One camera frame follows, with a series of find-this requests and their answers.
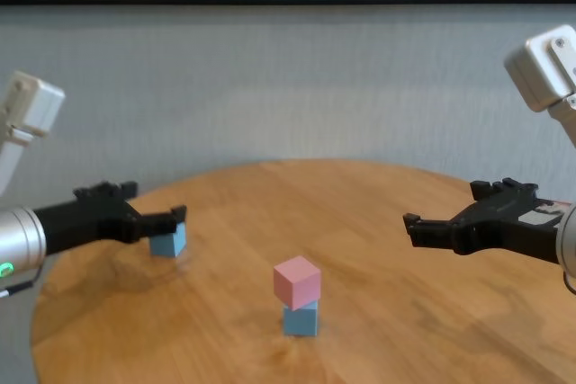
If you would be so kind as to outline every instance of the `wood grain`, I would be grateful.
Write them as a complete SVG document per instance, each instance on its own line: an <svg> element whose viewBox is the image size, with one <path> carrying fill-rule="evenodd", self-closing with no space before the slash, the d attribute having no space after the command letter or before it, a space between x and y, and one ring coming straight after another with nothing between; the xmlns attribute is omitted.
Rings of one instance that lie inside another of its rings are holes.
<svg viewBox="0 0 576 384"><path fill-rule="evenodd" d="M576 299L558 266L411 246L403 213L448 219L471 202L460 180L342 160L238 166L139 197L143 212L189 207L187 250L63 254L33 319L40 382L574 382ZM315 338L283 336L272 292L273 265L295 255L323 274Z"/></svg>

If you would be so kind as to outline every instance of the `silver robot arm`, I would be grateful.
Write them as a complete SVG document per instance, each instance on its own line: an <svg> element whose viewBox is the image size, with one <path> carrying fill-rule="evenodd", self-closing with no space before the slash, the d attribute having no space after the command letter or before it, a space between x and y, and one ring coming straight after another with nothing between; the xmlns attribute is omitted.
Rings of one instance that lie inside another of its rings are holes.
<svg viewBox="0 0 576 384"><path fill-rule="evenodd" d="M505 67L526 105L548 111L576 147L576 31L563 25L527 40ZM556 255L567 287L576 293L568 280L576 278L576 203L557 227Z"/></svg>
<svg viewBox="0 0 576 384"><path fill-rule="evenodd" d="M35 137L45 137L65 95L38 78L17 72L0 105L0 195L10 183L24 149ZM138 194L135 182L107 182L74 190L75 199L42 209L0 210L0 280L38 269L31 281L0 289L0 298L30 288L44 259L87 243L110 239L125 244L143 237L173 234L184 222L186 207L141 215L127 200Z"/></svg>
<svg viewBox="0 0 576 384"><path fill-rule="evenodd" d="M526 105L548 111L576 147L576 31L564 25L535 36L504 64ZM537 184L511 178L470 186L474 203L449 220L403 215L412 245L458 255L499 248L559 264L576 294L576 203L540 198Z"/></svg>
<svg viewBox="0 0 576 384"><path fill-rule="evenodd" d="M64 92L53 85L22 72L13 74L0 105L0 196L24 149L34 138L49 134L64 99ZM45 253L46 239L34 212L26 208L0 212L0 278L39 267Z"/></svg>

